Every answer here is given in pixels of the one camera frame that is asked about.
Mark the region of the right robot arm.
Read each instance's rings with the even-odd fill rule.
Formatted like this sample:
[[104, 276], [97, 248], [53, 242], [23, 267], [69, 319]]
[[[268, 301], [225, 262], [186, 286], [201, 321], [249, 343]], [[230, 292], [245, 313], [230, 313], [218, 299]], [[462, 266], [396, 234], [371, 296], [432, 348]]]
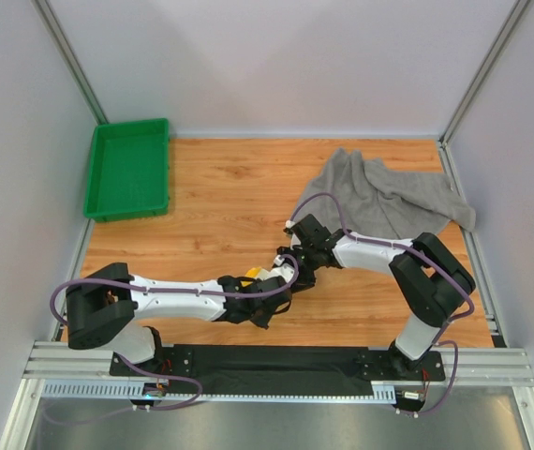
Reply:
[[329, 231], [311, 214], [298, 222], [289, 220], [285, 232], [289, 247], [278, 250], [298, 263], [293, 293], [316, 285], [322, 267], [363, 269], [389, 275], [403, 294], [410, 315], [402, 332], [387, 351], [388, 364], [397, 373], [409, 372], [423, 360], [445, 329], [461, 316], [476, 282], [438, 237], [423, 232], [414, 239], [368, 237], [341, 228]]

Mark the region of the grey towel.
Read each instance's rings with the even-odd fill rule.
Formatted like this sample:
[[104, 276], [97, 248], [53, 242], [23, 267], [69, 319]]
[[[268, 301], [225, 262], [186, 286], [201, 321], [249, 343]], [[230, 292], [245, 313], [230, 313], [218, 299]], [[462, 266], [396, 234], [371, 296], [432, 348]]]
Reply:
[[312, 214], [330, 231], [340, 228], [339, 203], [348, 229], [385, 239], [441, 233], [453, 221], [467, 231], [476, 212], [441, 172], [402, 172], [358, 150], [339, 148], [304, 188], [297, 218]]

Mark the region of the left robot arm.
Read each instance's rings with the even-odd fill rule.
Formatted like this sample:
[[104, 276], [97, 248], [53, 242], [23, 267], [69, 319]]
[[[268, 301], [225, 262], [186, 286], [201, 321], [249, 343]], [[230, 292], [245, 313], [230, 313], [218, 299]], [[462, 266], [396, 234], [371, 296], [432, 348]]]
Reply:
[[206, 322], [249, 321], [266, 329], [289, 308], [297, 262], [279, 259], [270, 271], [202, 282], [159, 281], [133, 275], [116, 262], [66, 285], [67, 343], [72, 350], [103, 349], [134, 364], [157, 359], [160, 335], [140, 321], [192, 318]]

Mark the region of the yellow green patterned towel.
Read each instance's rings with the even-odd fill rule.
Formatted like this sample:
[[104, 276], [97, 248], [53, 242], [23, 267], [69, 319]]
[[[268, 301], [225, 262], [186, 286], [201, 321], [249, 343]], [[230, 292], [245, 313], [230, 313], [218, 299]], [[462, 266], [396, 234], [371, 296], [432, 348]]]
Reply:
[[272, 276], [271, 272], [262, 267], [253, 267], [243, 276], [241, 285], [243, 287], [264, 281]]

